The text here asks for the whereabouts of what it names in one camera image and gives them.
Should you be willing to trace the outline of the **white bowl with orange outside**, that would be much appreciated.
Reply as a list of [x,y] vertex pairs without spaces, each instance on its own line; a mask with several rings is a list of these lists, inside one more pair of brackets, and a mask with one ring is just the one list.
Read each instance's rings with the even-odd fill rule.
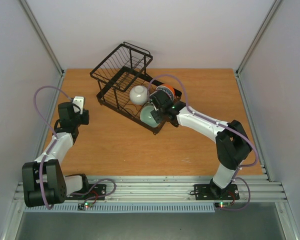
[[174,88],[169,84],[163,84],[162,87],[166,90],[166,92],[169,94],[170,98],[173,101],[176,96]]

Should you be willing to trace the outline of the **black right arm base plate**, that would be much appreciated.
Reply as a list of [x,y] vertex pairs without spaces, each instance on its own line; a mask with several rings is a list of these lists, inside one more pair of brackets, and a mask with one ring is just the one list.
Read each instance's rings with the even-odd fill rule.
[[189,192],[196,200],[216,200],[216,201],[232,201],[239,200],[239,190],[236,184],[230,184],[220,196],[214,196],[209,184],[195,184],[193,190]]

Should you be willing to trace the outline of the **white ribbed bowl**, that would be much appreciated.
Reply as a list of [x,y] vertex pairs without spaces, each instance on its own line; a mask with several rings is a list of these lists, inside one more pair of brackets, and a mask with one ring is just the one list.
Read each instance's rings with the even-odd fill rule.
[[134,86],[129,92],[129,99],[133,104],[144,105],[148,100],[148,90],[143,85]]

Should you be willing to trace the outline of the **black wire dish rack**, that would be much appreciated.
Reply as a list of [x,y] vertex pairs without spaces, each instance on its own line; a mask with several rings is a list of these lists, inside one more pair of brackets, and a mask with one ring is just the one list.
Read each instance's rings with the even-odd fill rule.
[[147,67],[152,60],[153,56],[148,50],[124,41],[90,72],[90,76],[98,81],[100,92],[96,98],[100,105],[156,135],[172,118],[164,117],[158,126],[152,127],[141,121],[141,112],[146,105],[138,105],[130,100],[130,91],[136,86],[149,87],[149,93],[152,94],[156,87],[163,84],[158,80],[151,82],[153,78],[147,73]]

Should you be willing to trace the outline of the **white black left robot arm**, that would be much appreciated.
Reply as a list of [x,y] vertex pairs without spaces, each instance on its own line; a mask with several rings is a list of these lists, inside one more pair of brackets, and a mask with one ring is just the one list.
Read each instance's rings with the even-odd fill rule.
[[22,182],[25,205],[29,208],[62,204],[74,194],[86,199],[91,187],[85,174],[64,176],[61,162],[79,135],[79,127],[88,125],[89,111],[84,109],[85,98],[76,96],[72,102],[63,102],[57,106],[58,119],[50,143],[34,161],[22,166]]

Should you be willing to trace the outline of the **red patterned bowl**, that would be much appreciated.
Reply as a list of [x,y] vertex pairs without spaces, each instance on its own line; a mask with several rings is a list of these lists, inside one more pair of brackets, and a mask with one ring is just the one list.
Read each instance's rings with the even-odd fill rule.
[[169,96],[169,98],[172,101],[175,100],[175,89],[172,86],[170,86],[168,84],[162,84],[162,85],[157,86],[155,90],[156,91],[163,91]]

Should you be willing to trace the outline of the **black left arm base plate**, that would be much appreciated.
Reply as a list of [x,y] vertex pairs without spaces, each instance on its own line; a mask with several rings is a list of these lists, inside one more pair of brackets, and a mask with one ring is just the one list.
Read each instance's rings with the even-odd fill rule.
[[98,195],[97,200],[104,200],[104,195],[107,193],[107,185],[106,184],[97,184],[88,194],[86,195],[69,195],[66,197],[67,201],[83,201],[87,198],[96,199],[96,195]]

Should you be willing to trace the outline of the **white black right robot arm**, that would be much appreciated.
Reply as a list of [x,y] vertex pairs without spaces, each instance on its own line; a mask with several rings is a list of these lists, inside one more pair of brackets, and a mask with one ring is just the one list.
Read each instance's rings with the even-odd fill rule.
[[185,102],[173,102],[167,93],[156,90],[149,96],[154,106],[151,115],[156,122],[166,121],[174,127],[187,127],[216,144],[219,167],[210,180],[209,191],[213,199],[224,197],[240,164],[253,150],[251,142],[239,121],[218,121],[195,111]]

